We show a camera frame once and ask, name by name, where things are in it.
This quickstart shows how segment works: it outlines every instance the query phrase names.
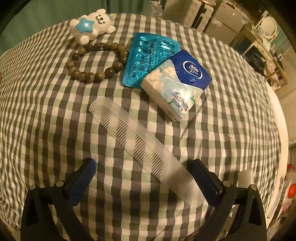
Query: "blue wrapper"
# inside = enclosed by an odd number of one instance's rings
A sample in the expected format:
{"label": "blue wrapper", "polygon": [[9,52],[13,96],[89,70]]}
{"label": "blue wrapper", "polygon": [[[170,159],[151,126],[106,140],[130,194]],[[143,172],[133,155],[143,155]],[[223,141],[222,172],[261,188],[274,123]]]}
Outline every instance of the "blue wrapper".
{"label": "blue wrapper", "polygon": [[122,83],[141,88],[142,79],[180,51],[177,41],[157,34],[136,33],[129,50]]}
{"label": "blue wrapper", "polygon": [[180,121],[211,80],[199,62],[182,50],[145,76],[141,87],[172,120]]}

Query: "bolt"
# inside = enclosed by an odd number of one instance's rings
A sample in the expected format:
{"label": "bolt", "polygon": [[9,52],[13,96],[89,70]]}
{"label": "bolt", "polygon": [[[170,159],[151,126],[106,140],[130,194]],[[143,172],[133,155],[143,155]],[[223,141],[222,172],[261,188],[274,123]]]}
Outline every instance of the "bolt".
{"label": "bolt", "polygon": [[251,189],[254,190],[254,191],[256,191],[256,190],[257,190],[256,185],[252,184],[252,185],[251,185]]}
{"label": "bolt", "polygon": [[224,181],[224,182],[223,182],[223,185],[226,186],[226,187],[230,187],[231,184],[230,184],[229,181]]}
{"label": "bolt", "polygon": [[57,183],[56,183],[56,186],[57,187],[61,187],[61,186],[63,186],[64,185],[64,181],[58,181]]}
{"label": "bolt", "polygon": [[30,190],[34,190],[35,188],[36,188],[36,185],[35,184],[33,184],[33,185],[30,186]]}

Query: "table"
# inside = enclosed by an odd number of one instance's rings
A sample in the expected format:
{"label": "table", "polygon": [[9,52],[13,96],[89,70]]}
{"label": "table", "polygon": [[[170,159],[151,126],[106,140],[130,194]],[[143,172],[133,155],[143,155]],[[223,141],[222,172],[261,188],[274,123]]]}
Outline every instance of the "table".
{"label": "table", "polygon": [[285,73],[285,71],[282,69],[282,67],[279,65],[277,59],[271,55],[268,49],[264,46],[264,44],[260,41],[260,39],[254,34],[253,31],[251,31],[246,26],[243,26],[240,32],[237,34],[237,36],[234,38],[234,40],[231,42],[230,46],[235,47],[238,43],[241,43],[244,38],[248,38],[251,41],[251,45],[246,49],[246,51],[242,54],[244,56],[253,46],[258,49],[258,51],[262,54],[262,56],[266,59],[266,62],[273,62],[276,65],[276,70],[269,74],[266,79],[268,80],[271,78],[274,74],[277,72],[280,72],[282,76],[282,80],[280,81],[281,85],[288,84],[289,80]]}
{"label": "table", "polygon": [[[74,212],[94,240],[177,241],[198,232],[207,203],[192,208],[143,171],[88,111],[97,97],[121,105],[183,165],[199,158],[234,184],[238,171],[252,168],[267,210],[281,143],[264,78],[234,49],[194,29],[134,14],[111,21],[116,31],[92,43],[128,45],[135,32],[161,34],[188,50],[212,82],[189,115],[172,122],[143,90],[122,85],[123,71],[101,83],[73,80],[65,65],[79,45],[69,21],[24,40],[0,57],[0,215],[18,229],[30,185],[53,185],[91,157],[97,174]],[[90,52],[77,64],[96,72],[114,59],[112,52]]]}

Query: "wooden bead bracelet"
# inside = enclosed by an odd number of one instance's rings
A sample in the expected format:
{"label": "wooden bead bracelet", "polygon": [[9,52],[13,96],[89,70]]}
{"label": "wooden bead bracelet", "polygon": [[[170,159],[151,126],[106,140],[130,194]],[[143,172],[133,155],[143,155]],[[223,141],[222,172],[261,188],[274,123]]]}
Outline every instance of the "wooden bead bracelet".
{"label": "wooden bead bracelet", "polygon": [[[76,61],[83,56],[84,54],[91,51],[102,51],[102,50],[112,50],[115,51],[119,57],[118,61],[114,62],[112,67],[105,69],[105,72],[96,72],[95,74],[90,72],[80,72],[76,67]],[[67,63],[69,73],[73,76],[74,79],[79,82],[85,82],[90,84],[96,80],[101,82],[104,79],[109,79],[114,76],[115,73],[120,72],[123,69],[123,66],[126,64],[128,58],[128,51],[124,45],[119,45],[118,43],[96,43],[94,45],[87,44],[85,46],[80,46],[78,52],[72,55],[71,60]]]}

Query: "wooden desk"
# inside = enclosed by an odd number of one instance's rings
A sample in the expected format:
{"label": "wooden desk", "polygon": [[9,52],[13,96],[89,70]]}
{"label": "wooden desk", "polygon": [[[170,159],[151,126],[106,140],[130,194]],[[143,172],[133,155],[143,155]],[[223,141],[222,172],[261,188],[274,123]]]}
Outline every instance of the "wooden desk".
{"label": "wooden desk", "polygon": [[249,30],[245,26],[239,31],[239,33],[237,34],[237,36],[231,42],[230,46],[234,48],[235,45],[240,44],[245,38],[249,39],[252,44],[247,48],[247,50],[242,54],[242,56],[244,56],[251,49],[251,47],[254,46],[256,49],[258,49],[258,51],[266,59],[266,62],[267,63],[274,62],[274,64],[277,67],[277,69],[273,73],[271,73],[270,75],[268,75],[268,78],[270,78],[272,75],[274,75],[277,72],[279,72],[281,74],[282,80],[283,80],[283,81],[280,80],[281,85],[288,84],[287,75],[286,75],[285,71],[281,68],[281,66],[279,65],[277,59],[274,56],[271,55],[271,53],[269,52],[269,50],[266,49],[266,47],[260,41],[260,39],[258,39],[254,35],[254,33],[252,33],[251,30]]}

